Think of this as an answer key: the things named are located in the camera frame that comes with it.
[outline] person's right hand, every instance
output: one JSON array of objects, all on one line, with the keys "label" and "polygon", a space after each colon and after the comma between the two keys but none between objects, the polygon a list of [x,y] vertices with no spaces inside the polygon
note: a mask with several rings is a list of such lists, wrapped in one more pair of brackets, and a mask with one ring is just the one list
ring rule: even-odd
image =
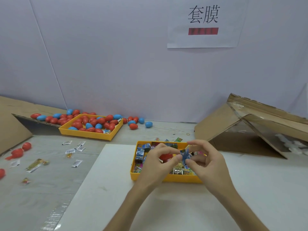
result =
[{"label": "person's right hand", "polygon": [[186,159],[185,163],[197,174],[210,193],[217,197],[233,192],[235,188],[223,155],[208,141],[193,140],[187,143],[193,145],[189,147],[190,152],[202,151],[207,155],[194,155]]}]

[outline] table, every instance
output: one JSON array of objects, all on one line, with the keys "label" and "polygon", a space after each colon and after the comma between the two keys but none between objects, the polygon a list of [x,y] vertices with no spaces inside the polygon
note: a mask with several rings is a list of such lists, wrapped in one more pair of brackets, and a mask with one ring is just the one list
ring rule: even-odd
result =
[{"label": "table", "polygon": [[[107,144],[56,227],[102,230],[133,186],[135,146]],[[271,231],[307,230],[308,157],[289,160],[222,153],[239,194]],[[162,183],[138,211],[131,230],[229,230],[239,228],[200,184]]]},{"label": "table", "polygon": [[[39,231],[53,211],[63,214],[106,143],[134,145],[138,140],[155,141],[156,137],[162,141],[172,141],[177,137],[188,141],[194,139],[195,126],[194,123],[153,122],[150,129],[139,125],[137,130],[132,131],[127,125],[123,125],[109,142],[61,136],[59,130],[52,126],[28,120],[20,121],[34,134],[27,140],[32,143],[33,148],[25,153],[21,164],[14,168],[9,168],[10,162],[4,159],[10,153],[0,157],[0,168],[4,168],[7,174],[0,180],[1,231]],[[67,140],[72,140],[73,143],[62,146]],[[79,141],[87,141],[86,149],[75,153],[72,159],[65,158],[64,151],[75,147]],[[50,160],[50,165],[27,173],[25,168],[37,158]],[[76,159],[83,162],[78,168],[72,168],[71,165]],[[21,181],[25,177],[32,182],[24,186]]]}]

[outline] forearm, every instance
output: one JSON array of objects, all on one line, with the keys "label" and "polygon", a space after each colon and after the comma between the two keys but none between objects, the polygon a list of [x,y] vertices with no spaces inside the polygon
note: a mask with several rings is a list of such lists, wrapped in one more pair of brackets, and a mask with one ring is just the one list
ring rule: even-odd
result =
[{"label": "forearm", "polygon": [[242,231],[269,231],[234,189],[217,199],[229,212]]},{"label": "forearm", "polygon": [[135,184],[103,231],[128,231],[137,211],[148,195],[148,191],[139,188]]}]

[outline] person's left hand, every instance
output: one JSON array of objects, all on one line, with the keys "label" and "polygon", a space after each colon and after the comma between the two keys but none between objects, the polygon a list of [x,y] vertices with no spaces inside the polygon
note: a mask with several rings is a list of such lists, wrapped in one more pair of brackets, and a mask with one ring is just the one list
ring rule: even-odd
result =
[{"label": "person's left hand", "polygon": [[[177,154],[170,161],[161,163],[159,157],[163,154]],[[151,193],[166,177],[166,175],[182,160],[178,149],[167,147],[160,143],[150,150],[137,179],[136,186],[144,188]]]}]

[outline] hand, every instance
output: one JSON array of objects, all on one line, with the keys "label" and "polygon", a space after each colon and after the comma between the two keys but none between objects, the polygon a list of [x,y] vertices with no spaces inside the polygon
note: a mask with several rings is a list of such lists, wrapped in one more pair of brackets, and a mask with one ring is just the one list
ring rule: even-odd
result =
[{"label": "hand", "polygon": [[[161,163],[159,157],[163,154],[177,154],[170,161]],[[180,151],[160,143],[150,150],[137,179],[136,186],[151,193],[166,177],[166,175],[182,160]]]},{"label": "hand", "polygon": [[208,141],[193,140],[187,142],[189,151],[202,151],[203,154],[186,159],[185,163],[197,174],[206,188],[215,196],[225,195],[235,190],[223,155]]}]

